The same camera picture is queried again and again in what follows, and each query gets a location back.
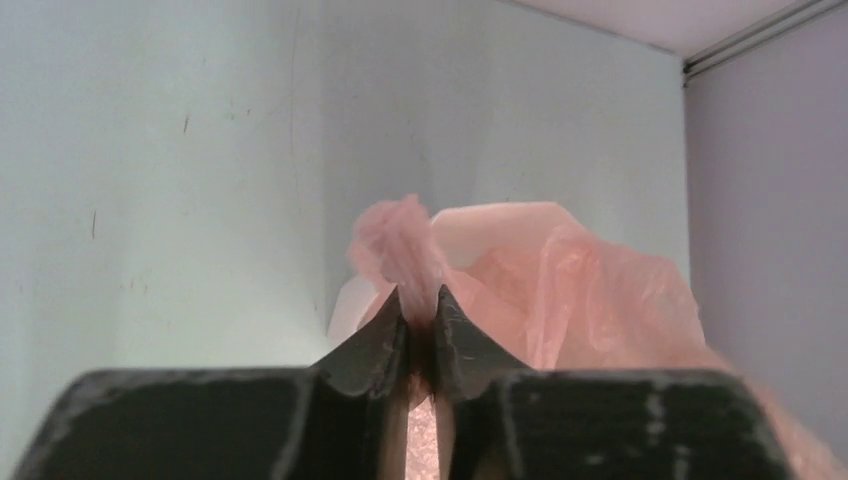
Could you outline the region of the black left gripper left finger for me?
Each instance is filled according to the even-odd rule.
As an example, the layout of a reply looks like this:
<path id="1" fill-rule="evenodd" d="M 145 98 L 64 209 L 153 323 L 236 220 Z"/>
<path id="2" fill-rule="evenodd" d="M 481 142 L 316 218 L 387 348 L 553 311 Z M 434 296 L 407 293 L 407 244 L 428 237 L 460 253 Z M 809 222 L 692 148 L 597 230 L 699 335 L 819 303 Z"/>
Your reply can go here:
<path id="1" fill-rule="evenodd" d="M 401 479 L 407 337 L 396 294 L 301 368 L 113 369 L 58 396 L 17 479 Z"/>

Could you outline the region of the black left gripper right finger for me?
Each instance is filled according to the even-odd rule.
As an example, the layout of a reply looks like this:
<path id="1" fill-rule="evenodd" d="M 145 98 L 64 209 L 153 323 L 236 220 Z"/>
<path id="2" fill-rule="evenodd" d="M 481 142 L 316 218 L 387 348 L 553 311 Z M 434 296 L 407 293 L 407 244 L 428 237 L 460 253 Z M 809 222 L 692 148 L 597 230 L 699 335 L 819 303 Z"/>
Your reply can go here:
<path id="1" fill-rule="evenodd" d="M 445 479 L 791 479 L 763 410 L 706 369 L 535 370 L 442 288 L 434 320 Z"/>

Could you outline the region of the pink plastic trash bag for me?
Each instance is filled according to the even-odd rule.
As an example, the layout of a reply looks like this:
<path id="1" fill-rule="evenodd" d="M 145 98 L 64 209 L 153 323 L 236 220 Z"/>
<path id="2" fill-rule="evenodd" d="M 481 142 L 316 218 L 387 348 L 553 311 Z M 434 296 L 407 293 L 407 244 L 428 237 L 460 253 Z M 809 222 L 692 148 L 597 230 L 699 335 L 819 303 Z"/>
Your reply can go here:
<path id="1" fill-rule="evenodd" d="M 451 267 L 414 195 L 381 201 L 356 221 L 359 274 L 397 291 L 416 336 L 434 324 L 447 287 L 487 335 L 535 369 L 697 368 L 729 371 L 706 343 L 693 294 L 675 264 L 556 227 L 540 248 L 497 247 Z"/>

